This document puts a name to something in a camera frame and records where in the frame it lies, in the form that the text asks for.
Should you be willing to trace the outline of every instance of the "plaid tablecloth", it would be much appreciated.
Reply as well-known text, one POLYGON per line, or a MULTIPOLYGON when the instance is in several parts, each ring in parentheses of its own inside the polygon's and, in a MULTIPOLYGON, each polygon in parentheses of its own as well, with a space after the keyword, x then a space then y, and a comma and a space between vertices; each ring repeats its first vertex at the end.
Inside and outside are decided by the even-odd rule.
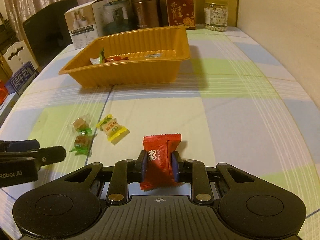
MULTIPOLYGON (((198 29, 188 31, 188 39, 191 59, 172 84, 84 90, 69 75, 58 75, 79 52, 72 46, 41 72, 4 122, 1 140, 37 139, 41 147, 62 145, 68 152, 74 136, 67 125, 88 113, 92 126, 111 113, 130 133, 114 146, 94 130, 88 157, 68 152, 65 161, 42 168, 38 181, 1 188, 1 228, 20 237, 12 206, 24 192, 87 163, 136 159, 145 135, 181 133, 182 158, 212 167, 230 163, 298 195, 307 207, 300 236, 320 238, 319 110, 290 73, 239 29, 198 29)), ((130 194, 164 192, 190 194, 190 185, 144 193, 130 184, 130 194)))

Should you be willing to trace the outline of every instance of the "white chair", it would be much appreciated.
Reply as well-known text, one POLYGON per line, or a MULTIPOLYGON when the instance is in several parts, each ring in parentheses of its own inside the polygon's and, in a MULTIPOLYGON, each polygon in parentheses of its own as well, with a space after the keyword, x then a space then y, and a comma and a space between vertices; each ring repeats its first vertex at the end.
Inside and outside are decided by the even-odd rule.
POLYGON ((15 42, 12 44, 3 56, 13 74, 16 73, 18 69, 20 69, 28 61, 31 62, 35 70, 39 68, 38 63, 31 55, 30 50, 24 41, 15 42))

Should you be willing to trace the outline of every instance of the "yellow wrapped candy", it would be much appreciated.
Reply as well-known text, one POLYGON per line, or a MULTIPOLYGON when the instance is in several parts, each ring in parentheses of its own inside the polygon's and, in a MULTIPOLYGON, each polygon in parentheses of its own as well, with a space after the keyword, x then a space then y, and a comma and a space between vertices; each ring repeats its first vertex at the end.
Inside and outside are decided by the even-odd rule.
POLYGON ((129 133, 126 127, 118 124, 117 119, 112 114, 108 114, 102 121, 97 123, 96 127, 104 131, 108 136, 108 141, 113 144, 116 144, 129 133))

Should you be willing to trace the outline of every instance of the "blue line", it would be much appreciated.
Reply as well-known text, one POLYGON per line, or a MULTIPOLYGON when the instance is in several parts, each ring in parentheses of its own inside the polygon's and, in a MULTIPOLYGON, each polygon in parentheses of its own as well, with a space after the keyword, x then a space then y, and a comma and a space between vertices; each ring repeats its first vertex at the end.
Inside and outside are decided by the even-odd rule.
POLYGON ((309 218, 309 217, 311 217, 311 216, 313 216, 314 214, 318 213, 319 211, 320 211, 320 208, 317 209, 316 211, 313 211, 311 214, 307 215, 307 216, 306 216, 306 219, 309 218))
MULTIPOLYGON (((105 108, 105 107, 106 107, 106 105, 107 105, 107 102, 108 102, 109 96, 110 96, 110 94, 111 94, 111 92, 112 92, 112 90, 113 90, 113 87, 114 87, 114 86, 115 86, 115 85, 112 85, 112 87, 111 87, 111 89, 110 89, 110 91, 109 91, 109 94, 108 94, 107 100, 105 101, 104 106, 103 106, 103 108, 102 108, 102 110, 101 110, 101 114, 100 114, 100 117, 99 117, 99 119, 98 119, 98 122, 100 122, 100 120, 101 120, 101 117, 102 117, 102 114, 103 114, 104 108, 105 108)), ((88 163, 89 155, 90 155, 90 152, 91 152, 91 147, 92 147, 93 140, 94 140, 94 137, 95 137, 95 135, 96 135, 96 132, 97 132, 97 128, 95 128, 95 130, 94 130, 93 137, 92 137, 92 141, 91 141, 91 144, 90 144, 90 148, 89 148, 89 151, 88 151, 88 154, 87 154, 87 158, 86 158, 86 160, 85 160, 85 162, 84 162, 84 166, 86 166, 86 165, 87 165, 87 163, 88 163)))
POLYGON ((13 197, 13 196, 11 196, 9 193, 7 193, 7 192, 5 192, 2 188, 0 188, 4 193, 6 193, 10 198, 12 198, 14 201, 16 201, 16 199, 13 197))

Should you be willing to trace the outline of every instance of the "black monitor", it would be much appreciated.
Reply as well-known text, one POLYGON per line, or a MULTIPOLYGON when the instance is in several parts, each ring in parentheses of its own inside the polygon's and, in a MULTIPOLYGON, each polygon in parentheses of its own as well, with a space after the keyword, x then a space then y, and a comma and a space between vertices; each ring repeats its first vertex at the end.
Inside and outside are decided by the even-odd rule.
POLYGON ((30 47, 42 69, 72 43, 64 13, 77 5, 77 0, 58 1, 23 22, 30 47))

